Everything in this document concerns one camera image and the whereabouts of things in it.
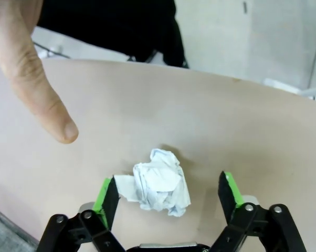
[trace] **fingernail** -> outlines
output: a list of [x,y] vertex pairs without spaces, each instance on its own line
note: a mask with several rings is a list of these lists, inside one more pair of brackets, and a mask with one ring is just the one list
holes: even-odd
[[65,137],[66,142],[73,142],[79,135],[79,130],[76,127],[75,123],[73,121],[70,121],[65,126]]

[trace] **finger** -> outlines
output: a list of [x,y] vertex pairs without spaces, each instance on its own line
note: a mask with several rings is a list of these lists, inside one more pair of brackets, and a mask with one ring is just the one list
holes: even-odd
[[0,18],[0,67],[43,127],[59,142],[71,143],[78,129],[46,78],[20,12],[10,11]]

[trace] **screw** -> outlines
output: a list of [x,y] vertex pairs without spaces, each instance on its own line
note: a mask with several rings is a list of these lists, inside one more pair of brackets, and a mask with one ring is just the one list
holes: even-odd
[[252,205],[246,205],[246,210],[251,212],[252,210],[254,210],[253,206]]
[[273,210],[275,210],[277,214],[282,212],[282,208],[280,208],[279,206],[275,206]]
[[85,219],[89,219],[91,217],[91,212],[86,212],[84,215]]
[[64,217],[63,216],[58,216],[57,217],[57,223],[61,223],[64,221]]

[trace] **round table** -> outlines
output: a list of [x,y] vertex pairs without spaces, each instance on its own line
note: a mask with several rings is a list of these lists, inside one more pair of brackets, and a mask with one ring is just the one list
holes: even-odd
[[[51,215],[73,217],[96,199],[106,177],[131,174],[151,149],[162,148],[180,160],[192,204],[176,218],[122,198],[113,233],[125,248],[211,245],[226,226],[217,195],[225,170],[262,207],[287,205],[307,251],[316,251],[315,101],[172,67],[80,60],[44,65],[80,130],[73,144],[46,133],[0,72],[0,211],[34,237],[41,238]],[[250,238],[242,251],[260,248]]]

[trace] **black pants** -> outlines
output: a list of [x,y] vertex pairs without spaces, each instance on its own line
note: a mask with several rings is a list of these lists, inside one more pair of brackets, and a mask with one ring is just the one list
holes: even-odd
[[44,0],[38,26],[145,61],[185,59],[174,0]]

